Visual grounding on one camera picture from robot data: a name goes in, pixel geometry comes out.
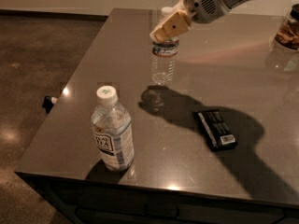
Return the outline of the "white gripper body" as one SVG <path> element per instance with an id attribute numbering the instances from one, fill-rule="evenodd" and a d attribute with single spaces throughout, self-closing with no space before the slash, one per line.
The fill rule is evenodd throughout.
<path id="1" fill-rule="evenodd" d="M 230 12 L 224 0 L 183 0 L 183 5 L 196 23 L 211 23 Z"/>

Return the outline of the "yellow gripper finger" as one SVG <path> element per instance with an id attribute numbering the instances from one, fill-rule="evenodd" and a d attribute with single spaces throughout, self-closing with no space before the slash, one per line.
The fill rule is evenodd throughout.
<path id="1" fill-rule="evenodd" d="M 189 16 L 183 10 L 177 9 L 170 15 L 165 16 L 149 34 L 149 37 L 154 42 L 163 43 L 188 32 L 191 24 L 192 20 Z"/>
<path id="2" fill-rule="evenodd" d="M 179 0 L 172 7 L 163 7 L 161 12 L 164 19 L 170 19 L 175 16 L 187 17 L 184 0 Z"/>

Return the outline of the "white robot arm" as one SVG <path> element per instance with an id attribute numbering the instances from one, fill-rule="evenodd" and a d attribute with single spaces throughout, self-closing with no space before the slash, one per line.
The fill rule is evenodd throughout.
<path id="1" fill-rule="evenodd" d="M 247 1 L 251 0 L 179 0 L 162 9 L 162 19 L 149 37 L 162 43 L 188 32 L 193 22 L 211 23 Z"/>

